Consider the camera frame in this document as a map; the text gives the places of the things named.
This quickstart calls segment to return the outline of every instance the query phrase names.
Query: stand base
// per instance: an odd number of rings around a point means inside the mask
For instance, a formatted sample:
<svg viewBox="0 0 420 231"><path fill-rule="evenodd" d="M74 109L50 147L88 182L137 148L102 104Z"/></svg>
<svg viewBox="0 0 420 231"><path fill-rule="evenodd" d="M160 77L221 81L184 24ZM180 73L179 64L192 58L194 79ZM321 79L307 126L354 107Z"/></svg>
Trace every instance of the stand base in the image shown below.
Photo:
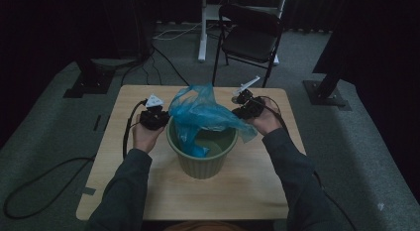
<svg viewBox="0 0 420 231"><path fill-rule="evenodd" d="M321 81L316 80L303 80L306 92L308 93L309 100L313 105L329 105L337 106L339 110L352 111L352 107L349 105L349 101L344 100L337 88L331 93L330 97L322 99L318 97L317 89Z"/></svg>
<svg viewBox="0 0 420 231"><path fill-rule="evenodd" d="M84 94L106 94L114 77L115 70L100 70L97 85L85 85L82 73L74 82L73 87L68 89L63 98L81 98Z"/></svg>

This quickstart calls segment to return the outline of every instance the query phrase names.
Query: chair seat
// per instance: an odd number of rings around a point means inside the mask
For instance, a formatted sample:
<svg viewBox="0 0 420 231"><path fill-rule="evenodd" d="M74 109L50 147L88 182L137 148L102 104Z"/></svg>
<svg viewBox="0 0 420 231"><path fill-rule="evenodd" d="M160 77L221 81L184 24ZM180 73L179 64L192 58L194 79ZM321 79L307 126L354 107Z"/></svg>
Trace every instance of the chair seat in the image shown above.
<svg viewBox="0 0 420 231"><path fill-rule="evenodd" d="M222 50L233 56L267 62L275 41L276 38L268 34L235 27L223 42Z"/></svg>

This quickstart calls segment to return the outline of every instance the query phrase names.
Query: gray carpet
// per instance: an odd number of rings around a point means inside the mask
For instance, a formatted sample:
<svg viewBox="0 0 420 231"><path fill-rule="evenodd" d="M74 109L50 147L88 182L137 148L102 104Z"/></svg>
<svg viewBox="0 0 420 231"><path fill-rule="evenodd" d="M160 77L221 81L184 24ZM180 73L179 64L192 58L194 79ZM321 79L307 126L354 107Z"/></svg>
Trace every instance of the gray carpet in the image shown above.
<svg viewBox="0 0 420 231"><path fill-rule="evenodd" d="M161 26L168 28L191 26ZM323 51L328 34L286 32L279 49L280 65L273 69L266 87L286 90L308 157L328 193L346 210L359 230L418 230L420 208L393 162L384 142L361 104L355 88L340 81L338 89L349 101L352 111L334 106L311 105L302 80L322 80L312 74ZM198 34L186 34L171 41L155 41L155 46L176 66L190 84L211 80L217 41L209 37L206 61L197 60ZM97 59L99 63L120 64L126 60ZM185 85L170 64L157 52L144 66L125 78L130 84ZM21 183L54 165L75 157L90 157L97 152L103 125L94 130L98 115L110 115L121 79L127 69L119 69L107 94L86 94L79 99L62 98L78 77L75 63L63 69L0 152L0 205L9 192ZM239 86L263 75L262 69L232 61L220 61L216 86ZM15 214L27 214L42 207L56 194L83 162L63 166L10 203ZM24 220L0 215L0 230L82 230L84 222L75 211L91 165L87 166L63 195L41 214ZM343 224L352 230L339 209L331 208ZM284 230L284 220L275 223Z"/></svg>

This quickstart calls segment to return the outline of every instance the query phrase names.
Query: sleeve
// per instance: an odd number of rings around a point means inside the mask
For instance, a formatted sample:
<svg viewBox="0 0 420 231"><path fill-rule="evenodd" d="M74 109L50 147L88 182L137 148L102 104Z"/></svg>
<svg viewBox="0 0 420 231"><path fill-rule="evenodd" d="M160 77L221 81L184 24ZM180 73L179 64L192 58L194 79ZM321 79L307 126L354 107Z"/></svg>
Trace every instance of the sleeve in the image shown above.
<svg viewBox="0 0 420 231"><path fill-rule="evenodd" d="M309 158L296 149L283 129L271 131L262 141L286 195L287 230L340 230Z"/></svg>
<svg viewBox="0 0 420 231"><path fill-rule="evenodd" d="M140 230L152 158L133 149L107 184L85 230Z"/></svg>

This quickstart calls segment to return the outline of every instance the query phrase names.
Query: hand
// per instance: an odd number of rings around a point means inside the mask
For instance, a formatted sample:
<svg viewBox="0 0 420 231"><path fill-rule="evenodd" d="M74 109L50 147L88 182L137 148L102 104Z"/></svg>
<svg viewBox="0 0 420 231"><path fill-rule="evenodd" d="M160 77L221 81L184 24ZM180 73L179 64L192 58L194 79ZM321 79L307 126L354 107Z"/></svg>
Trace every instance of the hand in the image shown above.
<svg viewBox="0 0 420 231"><path fill-rule="evenodd" d="M268 98L263 99L265 106L278 113L278 109L274 109L271 105L271 100ZM274 114L266 108L262 111L262 114L257 118L248 119L247 123L254 125L256 129L262 134L266 135L269 132L281 128L280 122L275 118Z"/></svg>
<svg viewBox="0 0 420 231"><path fill-rule="evenodd" d="M133 148L148 154L154 148L158 136L164 130L164 127L160 127L157 130L149 130L140 124L139 121L140 114L137 115L136 125L133 127Z"/></svg>

